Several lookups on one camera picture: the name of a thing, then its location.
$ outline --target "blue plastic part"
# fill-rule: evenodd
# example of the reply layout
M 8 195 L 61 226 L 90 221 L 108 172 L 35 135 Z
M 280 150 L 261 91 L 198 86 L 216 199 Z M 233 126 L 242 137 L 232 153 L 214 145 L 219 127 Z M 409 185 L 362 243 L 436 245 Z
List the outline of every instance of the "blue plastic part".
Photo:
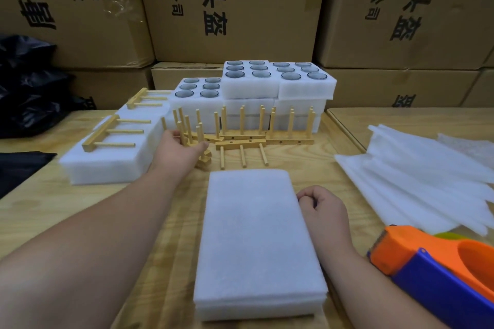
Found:
M 494 303 L 437 263 L 424 249 L 419 249 L 391 279 L 453 329 L 494 328 Z

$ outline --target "right forearm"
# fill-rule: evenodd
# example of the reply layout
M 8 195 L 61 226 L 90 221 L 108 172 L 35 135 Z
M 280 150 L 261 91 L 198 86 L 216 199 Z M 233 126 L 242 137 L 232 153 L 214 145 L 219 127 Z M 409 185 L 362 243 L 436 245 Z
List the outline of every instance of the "right forearm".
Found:
M 355 328 L 445 328 L 367 260 L 351 250 L 321 258 Z

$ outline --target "person's arm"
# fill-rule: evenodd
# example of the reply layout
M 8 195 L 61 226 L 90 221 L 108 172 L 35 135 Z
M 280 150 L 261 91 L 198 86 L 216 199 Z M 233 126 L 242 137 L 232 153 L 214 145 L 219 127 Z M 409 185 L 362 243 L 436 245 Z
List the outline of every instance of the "person's arm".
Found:
M 319 261 L 355 328 L 447 327 L 357 253 L 336 195 L 311 186 L 297 197 Z
M 206 148 L 166 131 L 149 172 L 0 260 L 0 328 L 109 328 Z

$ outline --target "hand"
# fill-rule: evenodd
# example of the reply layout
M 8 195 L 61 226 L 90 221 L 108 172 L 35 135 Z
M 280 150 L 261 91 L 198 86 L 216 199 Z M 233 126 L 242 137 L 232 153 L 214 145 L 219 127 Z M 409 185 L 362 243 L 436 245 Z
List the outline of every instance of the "hand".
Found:
M 151 167 L 152 169 L 173 172 L 173 175 L 180 182 L 194 169 L 197 159 L 201 153 L 206 151 L 208 146 L 208 142 L 201 142 L 191 147 L 185 147 L 180 144 L 178 130 L 167 130 L 161 137 Z
M 297 198 L 319 260 L 355 251 L 341 199 L 318 185 L 300 190 Z

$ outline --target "black plastic bag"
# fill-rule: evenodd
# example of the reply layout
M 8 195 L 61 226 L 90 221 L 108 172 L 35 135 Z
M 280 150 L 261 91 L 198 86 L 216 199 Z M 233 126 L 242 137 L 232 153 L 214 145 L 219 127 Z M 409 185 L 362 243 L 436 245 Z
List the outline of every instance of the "black plastic bag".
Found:
M 0 153 L 0 199 L 43 168 L 56 155 L 39 151 Z
M 84 109 L 69 91 L 73 76 L 51 66 L 56 45 L 0 35 L 0 138 L 43 133 Z

